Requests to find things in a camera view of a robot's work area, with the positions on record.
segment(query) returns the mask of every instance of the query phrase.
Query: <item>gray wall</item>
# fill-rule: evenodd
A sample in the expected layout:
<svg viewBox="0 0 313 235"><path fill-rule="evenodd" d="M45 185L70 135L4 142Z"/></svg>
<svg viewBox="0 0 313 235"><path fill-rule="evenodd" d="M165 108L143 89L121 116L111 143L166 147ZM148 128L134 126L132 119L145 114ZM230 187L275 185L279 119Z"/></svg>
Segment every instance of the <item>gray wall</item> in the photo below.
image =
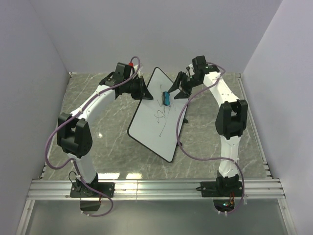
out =
<svg viewBox="0 0 313 235"><path fill-rule="evenodd" d="M0 1L0 228L15 234L68 73L27 0Z"/></svg>
<svg viewBox="0 0 313 235"><path fill-rule="evenodd" d="M312 0L283 0L244 72L266 158L299 235L313 230L312 9Z"/></svg>
<svg viewBox="0 0 313 235"><path fill-rule="evenodd" d="M66 68L180 71L197 55L243 72L281 0L30 0Z"/></svg>

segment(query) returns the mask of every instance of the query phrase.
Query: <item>gray marble surface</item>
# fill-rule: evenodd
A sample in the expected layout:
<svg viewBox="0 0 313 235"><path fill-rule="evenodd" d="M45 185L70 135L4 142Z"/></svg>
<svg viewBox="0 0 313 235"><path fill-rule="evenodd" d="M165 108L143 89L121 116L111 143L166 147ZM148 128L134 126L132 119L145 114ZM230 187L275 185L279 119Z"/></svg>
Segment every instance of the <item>gray marble surface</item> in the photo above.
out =
<svg viewBox="0 0 313 235"><path fill-rule="evenodd" d="M145 80L149 73L143 74ZM168 73L174 80L176 73ZM74 74L70 79L62 112L70 113L81 105L96 89L104 74ZM243 98L238 78L234 73L225 74L223 79L239 98ZM178 148L171 163L151 152L127 135L127 128L134 115L138 100L123 94L112 102L91 125L93 147L90 151L93 164L100 179L173 179L215 178L220 161L195 161ZM215 129L218 105L210 91L196 97L188 106L180 134L183 147L192 155L201 158L219 157L220 137ZM246 178L264 178L263 160L250 120L239 147L239 166ZM67 159L61 148L53 142L49 159L60 165ZM47 168L44 180L66 180L73 165L61 170Z"/></svg>

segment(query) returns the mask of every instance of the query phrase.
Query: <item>black border of whiteboard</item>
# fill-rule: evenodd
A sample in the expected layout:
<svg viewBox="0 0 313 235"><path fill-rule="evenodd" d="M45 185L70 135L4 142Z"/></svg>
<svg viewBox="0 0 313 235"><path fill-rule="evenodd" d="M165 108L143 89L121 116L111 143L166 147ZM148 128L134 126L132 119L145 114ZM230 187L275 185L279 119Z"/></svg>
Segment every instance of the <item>black border of whiteboard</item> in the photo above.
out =
<svg viewBox="0 0 313 235"><path fill-rule="evenodd" d="M163 72L162 69L160 69L159 67L155 67L155 68L153 69L153 72L152 72L152 74L151 74L151 76L150 76L150 79L149 79L149 81L148 81L147 88L149 87L149 83L150 83L151 78L152 78L153 74L155 73L156 69L161 70L161 72L164 73L164 75L173 83L173 81L166 75L165 72ZM130 128L131 125L132 125L133 119L134 119L134 117L135 117L135 115L136 115L136 113L137 113L137 110L138 110L138 108L139 108L139 106L140 106L140 104L141 104L141 101L142 101L142 99L140 100L140 102L139 102L139 104L138 104L138 106L137 106L137 108L136 108L136 111L135 111L135 113L134 113L134 115L133 115L133 117L132 117L131 123L129 124L129 126L128 126L128 128L127 128L127 134L128 134L128 136L129 136L130 138L132 138L133 140L135 140L135 141L138 142L139 144L145 146L143 143L141 143L140 141L138 141L138 140L136 140L134 137L132 137L132 136L130 135L130 133L129 133L129 128ZM170 162L169 162L168 160L166 160L165 158L163 158L161 155L157 154L155 151L151 150L150 148L148 148L148 149L149 149L150 151L152 151L153 153L155 153L156 155L158 155L159 157L161 157L162 159L164 159L166 162L171 163L171 162L173 161L173 159L174 159L174 155L175 155L175 153L176 153L177 146L176 146L176 149L175 149L175 151L174 151L173 158L172 158L172 160L171 160Z"/></svg>

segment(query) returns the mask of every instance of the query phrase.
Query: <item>blue eraser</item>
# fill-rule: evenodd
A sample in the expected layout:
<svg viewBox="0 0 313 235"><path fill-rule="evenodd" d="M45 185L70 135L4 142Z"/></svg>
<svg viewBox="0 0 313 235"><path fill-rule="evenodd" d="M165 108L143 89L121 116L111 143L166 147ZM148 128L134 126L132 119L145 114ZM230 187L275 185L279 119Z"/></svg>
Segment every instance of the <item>blue eraser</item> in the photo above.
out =
<svg viewBox="0 0 313 235"><path fill-rule="evenodd" d="M162 104L165 106L170 105L170 94L168 92L162 92Z"/></svg>

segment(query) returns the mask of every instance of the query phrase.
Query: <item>white board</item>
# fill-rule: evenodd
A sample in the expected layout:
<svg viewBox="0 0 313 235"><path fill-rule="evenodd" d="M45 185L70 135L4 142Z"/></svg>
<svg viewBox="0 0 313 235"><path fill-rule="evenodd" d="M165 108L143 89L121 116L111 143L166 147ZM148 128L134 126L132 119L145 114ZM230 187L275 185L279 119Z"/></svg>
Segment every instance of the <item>white board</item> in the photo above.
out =
<svg viewBox="0 0 313 235"><path fill-rule="evenodd" d="M170 106L162 105L162 92L168 91L173 82L160 69L155 68L148 82L153 100L141 100L133 116L128 135L151 151L171 162L176 149L176 124L188 99L174 99L180 92L170 93ZM185 111L179 123L179 132Z"/></svg>

